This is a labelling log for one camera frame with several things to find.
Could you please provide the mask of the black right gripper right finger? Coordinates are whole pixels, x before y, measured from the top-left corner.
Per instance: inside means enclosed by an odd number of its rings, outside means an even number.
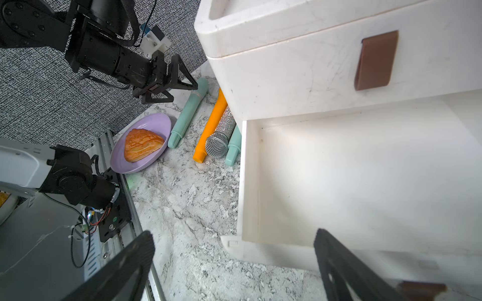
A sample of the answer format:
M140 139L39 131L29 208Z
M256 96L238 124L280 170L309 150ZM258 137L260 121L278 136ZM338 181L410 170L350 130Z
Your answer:
M314 242L316 258L328 300L405 300L405 298L330 232L319 229Z

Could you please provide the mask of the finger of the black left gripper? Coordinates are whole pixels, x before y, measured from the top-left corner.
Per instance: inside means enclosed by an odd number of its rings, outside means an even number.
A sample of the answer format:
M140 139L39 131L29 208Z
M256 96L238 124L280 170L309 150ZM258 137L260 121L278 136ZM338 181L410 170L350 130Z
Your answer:
M187 66L178 54L172 56L171 63L168 65L166 87L177 90L198 89L197 81L188 71Z
M169 92L169 89L157 89L150 91L148 89L141 90L142 104L162 104L174 102L174 96Z

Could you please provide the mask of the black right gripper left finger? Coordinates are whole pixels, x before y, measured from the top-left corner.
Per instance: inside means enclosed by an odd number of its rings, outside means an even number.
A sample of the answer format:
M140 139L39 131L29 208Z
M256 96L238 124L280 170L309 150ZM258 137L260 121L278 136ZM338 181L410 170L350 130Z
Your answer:
M141 300L154 253L151 232L142 232L64 300Z

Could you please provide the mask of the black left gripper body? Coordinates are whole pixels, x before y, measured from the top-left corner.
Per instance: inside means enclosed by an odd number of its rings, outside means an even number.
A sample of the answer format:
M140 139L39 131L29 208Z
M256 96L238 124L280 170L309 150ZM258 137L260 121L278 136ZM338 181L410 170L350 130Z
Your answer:
M141 99L155 99L154 95L161 95L161 99L168 99L166 83L168 65L164 61L164 53L154 52L151 60L144 60L138 68L136 82L131 81L133 97Z

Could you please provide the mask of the mint green microphone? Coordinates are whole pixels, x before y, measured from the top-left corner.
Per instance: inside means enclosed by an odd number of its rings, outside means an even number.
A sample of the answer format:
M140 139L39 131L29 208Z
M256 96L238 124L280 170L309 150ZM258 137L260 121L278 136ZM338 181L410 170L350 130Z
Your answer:
M191 91L191 94L171 131L168 141L168 147L170 149L177 148L180 140L184 138L194 114L208 92L209 84L206 78L200 78L197 81L197 84L198 89Z
M228 143L228 152L225 158L225 164L227 166L233 166L237 160L238 155L241 153L242 134L236 125L233 130L232 136Z

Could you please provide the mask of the orange microphone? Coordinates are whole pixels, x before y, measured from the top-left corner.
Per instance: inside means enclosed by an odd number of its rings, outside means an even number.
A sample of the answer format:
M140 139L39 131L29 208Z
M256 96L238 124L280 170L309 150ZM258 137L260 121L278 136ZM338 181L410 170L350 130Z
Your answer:
M225 111L227 108L227 101L225 99L225 96L223 94L223 91L219 89L218 91L218 99L214 105L214 108L212 110L212 113L210 114L208 121L206 123L206 126L202 132L202 135L199 138L199 141L196 145L195 152L193 154L193 160L196 163L203 163L206 156L207 152L205 150L205 143L207 141L207 138L212 135Z

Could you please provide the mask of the white drawer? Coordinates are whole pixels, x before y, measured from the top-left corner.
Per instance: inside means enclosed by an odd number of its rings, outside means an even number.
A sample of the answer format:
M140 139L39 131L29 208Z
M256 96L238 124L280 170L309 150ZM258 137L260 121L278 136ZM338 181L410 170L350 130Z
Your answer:
M242 124L238 260L316 270L329 231L381 277L481 284L481 91Z
M357 90L365 40L393 31L398 40L389 83ZM479 90L481 2L414 1L408 7L208 61L237 120Z

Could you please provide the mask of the white top drawer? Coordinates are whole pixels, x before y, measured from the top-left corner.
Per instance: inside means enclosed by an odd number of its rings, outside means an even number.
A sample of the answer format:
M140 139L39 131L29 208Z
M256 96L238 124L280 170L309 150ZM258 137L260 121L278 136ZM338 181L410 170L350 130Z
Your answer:
M357 90L365 40L393 31L398 40L389 83ZM408 7L208 61L237 120L479 90L481 2L414 1Z

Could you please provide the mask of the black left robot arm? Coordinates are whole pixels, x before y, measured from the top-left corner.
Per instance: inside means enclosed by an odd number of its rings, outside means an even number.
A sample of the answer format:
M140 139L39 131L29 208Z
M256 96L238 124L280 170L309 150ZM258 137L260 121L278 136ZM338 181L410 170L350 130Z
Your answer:
M56 12L45 1L1 2L1 47L50 47L61 51L74 72L84 69L112 77L144 104L172 102L171 90L196 90L197 81L179 55L164 60L159 28L139 25L134 1L72 1ZM47 160L41 193L61 194L72 205L103 209L114 203L117 184L92 172L81 150L58 145Z

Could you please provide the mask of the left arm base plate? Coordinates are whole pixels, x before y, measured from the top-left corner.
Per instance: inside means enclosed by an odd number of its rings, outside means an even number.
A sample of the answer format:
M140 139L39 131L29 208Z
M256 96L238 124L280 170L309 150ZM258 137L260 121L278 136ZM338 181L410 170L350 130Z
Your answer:
M125 177L121 174L115 173L111 168L106 172L108 178L119 185L120 193L116 201L113 203L108 216L100 222L97 233L102 243L113 238L116 234L121 232L121 229L126 226L132 218L131 211L128 205L128 193L127 186L123 183Z

